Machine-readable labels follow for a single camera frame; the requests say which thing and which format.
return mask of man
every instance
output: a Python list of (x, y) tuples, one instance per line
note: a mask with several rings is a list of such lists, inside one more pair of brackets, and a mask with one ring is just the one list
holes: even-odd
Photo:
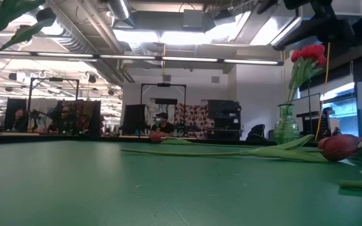
[(150, 134), (158, 133), (161, 136), (173, 136), (174, 135), (174, 125), (167, 122), (168, 114), (160, 113), (156, 115), (160, 119), (160, 123), (153, 125), (150, 129)]

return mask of window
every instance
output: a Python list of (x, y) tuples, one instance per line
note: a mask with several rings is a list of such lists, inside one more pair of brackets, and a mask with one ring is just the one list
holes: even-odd
[(326, 103), (322, 108), (332, 107), (334, 114), (330, 115), (331, 130), (338, 127), (342, 134), (358, 136), (358, 118), (356, 98), (337, 100)]

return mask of wall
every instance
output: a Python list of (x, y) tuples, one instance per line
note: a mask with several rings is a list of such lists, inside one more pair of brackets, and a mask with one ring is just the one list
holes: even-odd
[(237, 65), (229, 72), (228, 97), (229, 100), (237, 100)]
[[(150, 69), (144, 71), (140, 68), (130, 68), (129, 74), (135, 79), (135, 84), (124, 85), (124, 104), (140, 104), (141, 83), (162, 83), (162, 70)], [(228, 100), (228, 77), (222, 70), (184, 70), (166, 69), (165, 73), (172, 76), (172, 84), (187, 85), (187, 104), (201, 105), (202, 100)], [(211, 83), (212, 76), (219, 76), (220, 83)], [(184, 102), (184, 88), (152, 86), (142, 96), (142, 103), (147, 103), (154, 98), (178, 99)]]
[(279, 117), (277, 105), (285, 102), (282, 70), (283, 67), (237, 65), (237, 100), (242, 107), (241, 127), (244, 129), (242, 140), (255, 125), (265, 125), (265, 136), (275, 128)]

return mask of green table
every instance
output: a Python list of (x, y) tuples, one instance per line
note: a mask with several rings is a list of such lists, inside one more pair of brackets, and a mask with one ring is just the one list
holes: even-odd
[(362, 161), (121, 153), (240, 148), (55, 141), (0, 144), (0, 225), (361, 225)]

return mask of green glass vase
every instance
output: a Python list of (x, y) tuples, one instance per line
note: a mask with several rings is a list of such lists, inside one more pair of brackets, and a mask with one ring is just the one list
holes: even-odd
[(293, 118), (293, 104), (280, 104), (280, 118), (275, 125), (275, 140), (277, 144), (294, 141), (300, 137), (299, 125)]

